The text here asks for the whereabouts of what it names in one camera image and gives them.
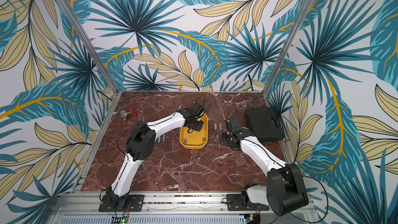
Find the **yellow plastic storage box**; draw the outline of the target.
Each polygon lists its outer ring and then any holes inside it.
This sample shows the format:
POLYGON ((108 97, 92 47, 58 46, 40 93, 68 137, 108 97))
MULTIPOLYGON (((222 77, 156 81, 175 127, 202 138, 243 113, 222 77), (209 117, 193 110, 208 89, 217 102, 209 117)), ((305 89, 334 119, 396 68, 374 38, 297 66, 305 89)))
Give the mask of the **yellow plastic storage box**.
POLYGON ((201 131, 188 132, 187 127, 182 127, 179 141, 185 149, 203 149, 208 142, 208 117, 204 114, 201 119, 204 122, 201 131))

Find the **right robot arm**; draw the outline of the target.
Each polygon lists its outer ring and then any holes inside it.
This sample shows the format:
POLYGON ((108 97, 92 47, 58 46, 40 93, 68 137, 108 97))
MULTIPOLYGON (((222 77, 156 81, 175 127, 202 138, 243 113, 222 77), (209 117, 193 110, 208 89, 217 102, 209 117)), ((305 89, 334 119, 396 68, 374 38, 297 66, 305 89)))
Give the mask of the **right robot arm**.
POLYGON ((271 153, 237 118, 226 120, 227 131, 221 144, 248 155, 267 177, 267 185, 244 187, 237 199, 244 209, 266 206, 277 216, 289 214, 309 204, 308 194, 299 167, 288 164, 271 153))

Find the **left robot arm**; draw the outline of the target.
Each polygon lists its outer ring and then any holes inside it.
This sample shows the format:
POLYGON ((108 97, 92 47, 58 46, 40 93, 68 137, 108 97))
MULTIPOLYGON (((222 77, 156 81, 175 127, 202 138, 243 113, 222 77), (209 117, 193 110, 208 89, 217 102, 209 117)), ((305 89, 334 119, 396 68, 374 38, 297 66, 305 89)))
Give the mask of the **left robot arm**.
POLYGON ((182 127, 187 127, 190 131, 201 131, 204 121, 200 118, 203 115, 204 107, 195 102, 191 107, 178 109, 159 120, 148 123, 138 122, 126 141, 123 165, 111 187, 107 189, 103 201, 114 207, 124 206, 134 176, 143 161, 152 154, 156 139, 182 127))

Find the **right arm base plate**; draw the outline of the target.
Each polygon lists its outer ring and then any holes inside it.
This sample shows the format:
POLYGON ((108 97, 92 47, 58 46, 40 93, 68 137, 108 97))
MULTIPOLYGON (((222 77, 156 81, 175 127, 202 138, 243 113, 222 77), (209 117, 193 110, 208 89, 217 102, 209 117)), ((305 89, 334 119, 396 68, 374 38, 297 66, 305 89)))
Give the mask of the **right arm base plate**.
POLYGON ((269 211, 268 205, 252 203, 244 194, 227 194, 224 203, 228 211, 269 211))

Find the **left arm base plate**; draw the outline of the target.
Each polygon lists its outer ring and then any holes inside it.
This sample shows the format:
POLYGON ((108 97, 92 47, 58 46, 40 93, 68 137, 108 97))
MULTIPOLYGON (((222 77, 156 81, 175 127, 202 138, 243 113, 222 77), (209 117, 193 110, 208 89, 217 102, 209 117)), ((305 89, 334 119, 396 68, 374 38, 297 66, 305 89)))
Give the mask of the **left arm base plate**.
POLYGON ((102 197, 99 212, 140 212, 144 203, 144 195, 116 195, 106 194, 102 197))

